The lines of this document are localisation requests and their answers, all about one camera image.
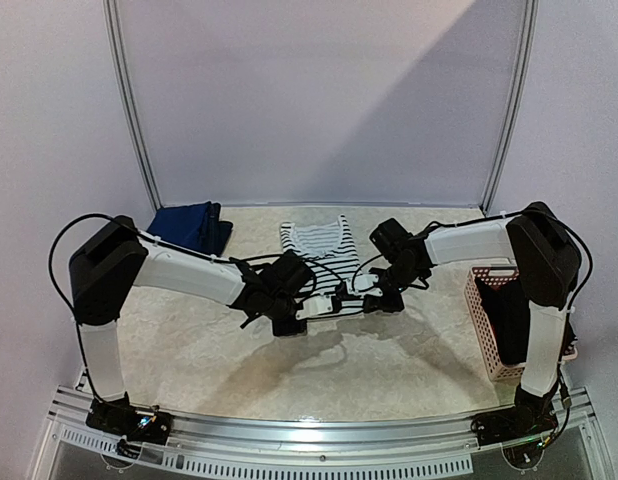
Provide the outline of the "black white striped tank top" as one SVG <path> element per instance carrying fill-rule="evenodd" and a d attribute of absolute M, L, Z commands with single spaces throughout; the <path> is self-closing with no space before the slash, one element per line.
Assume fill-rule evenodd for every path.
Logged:
<path fill-rule="evenodd" d="M 331 295 L 346 278 L 350 278 L 361 265 L 352 231 L 345 215 L 323 225 L 299 226 L 294 222 L 281 224 L 280 241 L 284 252 L 292 251 L 308 259 L 314 276 L 301 288 L 300 296 Z M 340 310 L 309 321 L 360 316 L 363 298 L 337 299 Z"/>

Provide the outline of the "black garment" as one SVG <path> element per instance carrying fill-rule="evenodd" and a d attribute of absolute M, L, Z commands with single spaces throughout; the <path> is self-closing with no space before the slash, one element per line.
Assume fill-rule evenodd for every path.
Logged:
<path fill-rule="evenodd" d="M 481 278 L 474 280 L 481 306 L 495 336 L 500 360 L 505 365 L 524 363 L 530 333 L 530 308 L 519 278 L 496 288 Z"/>

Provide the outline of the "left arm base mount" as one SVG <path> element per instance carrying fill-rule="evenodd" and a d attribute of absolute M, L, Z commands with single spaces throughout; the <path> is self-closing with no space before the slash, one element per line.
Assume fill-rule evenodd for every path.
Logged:
<path fill-rule="evenodd" d="M 93 399 L 85 424 L 107 434 L 124 437 L 128 442 L 165 445 L 174 417 L 158 406 L 138 407 L 127 394 L 114 401 Z"/>

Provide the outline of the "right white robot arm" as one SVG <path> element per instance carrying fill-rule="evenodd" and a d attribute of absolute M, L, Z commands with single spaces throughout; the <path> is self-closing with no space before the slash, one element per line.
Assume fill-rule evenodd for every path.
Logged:
<path fill-rule="evenodd" d="M 541 424 L 539 401 L 552 396 L 564 336 L 578 291 L 582 253 L 576 235 L 543 202 L 524 209 L 455 224 L 432 222 L 418 233 L 395 218 L 380 223 L 369 239 L 388 266 L 377 287 L 397 295 L 438 266 L 465 261 L 505 259 L 518 271 L 530 313 L 525 367 L 516 392 L 521 401 L 506 415 L 506 427 L 526 436 Z"/>

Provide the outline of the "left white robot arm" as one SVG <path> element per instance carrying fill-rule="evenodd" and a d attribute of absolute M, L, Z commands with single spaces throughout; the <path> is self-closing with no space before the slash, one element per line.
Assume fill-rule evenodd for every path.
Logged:
<path fill-rule="evenodd" d="M 122 399 L 117 322 L 133 287 L 193 295 L 241 311 L 246 321 L 265 317 L 277 337 L 302 335 L 299 292 L 313 277 L 294 253 L 254 259 L 218 258 L 169 244 L 135 228 L 126 216 L 108 219 L 69 260 L 72 313 L 100 419 L 117 434 L 137 426 L 137 412 Z"/>

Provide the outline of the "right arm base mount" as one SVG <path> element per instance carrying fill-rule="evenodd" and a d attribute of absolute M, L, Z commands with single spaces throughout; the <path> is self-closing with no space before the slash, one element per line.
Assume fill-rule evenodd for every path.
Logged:
<path fill-rule="evenodd" d="M 535 438 L 548 433 L 545 439 L 539 441 L 539 448 L 547 448 L 564 431 L 570 413 L 570 397 L 566 396 L 565 421 L 559 425 L 553 408 L 555 393 L 556 390 L 553 389 L 544 396 L 536 396 L 519 385 L 512 406 L 472 416 L 471 432 L 480 446 L 527 437 Z"/>

